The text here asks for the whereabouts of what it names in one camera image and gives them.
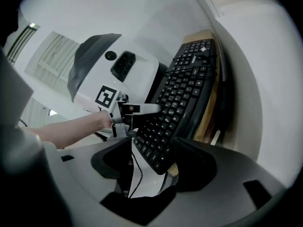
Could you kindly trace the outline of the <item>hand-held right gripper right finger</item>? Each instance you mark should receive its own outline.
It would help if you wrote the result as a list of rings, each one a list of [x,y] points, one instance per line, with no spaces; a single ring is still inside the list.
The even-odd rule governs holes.
[[[152,227],[251,226],[285,192],[282,183],[242,153],[176,138],[174,154],[175,196]]]

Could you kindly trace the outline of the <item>brown cardboard box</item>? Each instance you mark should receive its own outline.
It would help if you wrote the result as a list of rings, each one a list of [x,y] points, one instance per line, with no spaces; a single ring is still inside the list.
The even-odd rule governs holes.
[[[229,76],[220,41],[211,30],[202,30],[185,36],[183,43],[206,39],[214,41],[216,68],[208,71],[210,76],[204,79],[202,100],[196,105],[191,117],[192,122],[188,124],[182,135],[183,138],[202,143],[210,143],[217,131],[219,136],[224,135],[229,108],[227,104]]]

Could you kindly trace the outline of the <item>black metal railing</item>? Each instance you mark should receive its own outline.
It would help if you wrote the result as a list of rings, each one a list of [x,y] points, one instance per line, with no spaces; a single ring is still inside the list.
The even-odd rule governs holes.
[[[39,29],[40,26],[30,23],[27,25],[27,27],[24,28],[24,30],[21,32],[21,34],[17,37],[17,39],[12,44],[9,52],[7,53],[8,61],[11,65],[14,65],[19,54],[25,47],[25,45],[28,43],[30,38],[36,33],[36,31]]]

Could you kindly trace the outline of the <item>white table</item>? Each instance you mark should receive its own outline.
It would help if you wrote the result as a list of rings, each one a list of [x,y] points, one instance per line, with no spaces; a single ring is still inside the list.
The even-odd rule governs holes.
[[[232,116],[223,138],[226,148],[238,151],[254,161],[260,151],[263,117],[256,78],[241,47],[231,33],[216,22],[216,32],[224,51],[225,63],[230,70]]]

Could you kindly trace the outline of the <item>black keyboard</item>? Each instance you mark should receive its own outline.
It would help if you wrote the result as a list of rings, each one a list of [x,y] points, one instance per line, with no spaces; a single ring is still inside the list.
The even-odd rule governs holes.
[[[145,117],[134,144],[158,175],[175,162],[173,140],[182,138],[192,122],[192,113],[202,100],[204,79],[216,68],[215,58],[211,39],[182,44],[157,88],[152,103],[159,104],[161,111]]]

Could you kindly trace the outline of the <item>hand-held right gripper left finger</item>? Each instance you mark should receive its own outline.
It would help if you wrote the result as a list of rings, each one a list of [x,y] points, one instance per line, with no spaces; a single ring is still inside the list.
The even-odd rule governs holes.
[[[102,177],[91,165],[92,156],[129,138],[58,150],[44,142],[51,175],[67,205],[73,227],[140,227],[100,204],[116,187],[116,179]]]

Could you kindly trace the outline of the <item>white and black service robot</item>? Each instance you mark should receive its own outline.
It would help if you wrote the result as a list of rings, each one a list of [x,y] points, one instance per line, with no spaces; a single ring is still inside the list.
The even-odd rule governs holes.
[[[90,113],[102,111],[95,102],[102,86],[128,95],[131,104],[153,104],[166,71],[158,59],[122,35],[94,35],[77,49],[67,88],[72,101]],[[92,167],[102,177],[116,179],[119,191],[128,198],[158,195],[165,179],[165,174],[158,175],[151,169],[134,144],[146,116],[133,116],[133,137],[114,138],[111,134],[108,139],[129,138],[131,142],[118,143],[91,158]]]

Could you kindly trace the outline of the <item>person's left forearm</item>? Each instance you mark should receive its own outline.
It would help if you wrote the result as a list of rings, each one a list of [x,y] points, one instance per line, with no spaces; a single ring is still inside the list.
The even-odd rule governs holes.
[[[112,125],[110,114],[107,111],[100,111],[81,118],[48,124],[41,128],[23,127],[22,129],[38,135],[42,141],[54,144],[57,149],[62,149],[102,129],[109,129]]]

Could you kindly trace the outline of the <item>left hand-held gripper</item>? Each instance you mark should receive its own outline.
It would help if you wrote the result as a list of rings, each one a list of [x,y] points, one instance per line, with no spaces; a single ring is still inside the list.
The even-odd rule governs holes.
[[[112,137],[124,138],[135,135],[133,116],[140,114],[155,114],[161,111],[159,104],[131,104],[128,95],[120,91],[102,86],[95,102],[107,111],[112,120]]]

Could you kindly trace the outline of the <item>white ceiling vent panel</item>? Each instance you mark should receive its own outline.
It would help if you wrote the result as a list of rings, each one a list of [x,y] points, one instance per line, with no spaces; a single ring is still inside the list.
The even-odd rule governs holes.
[[[38,47],[25,73],[53,91],[69,96],[68,75],[74,63],[79,43],[51,32]]]

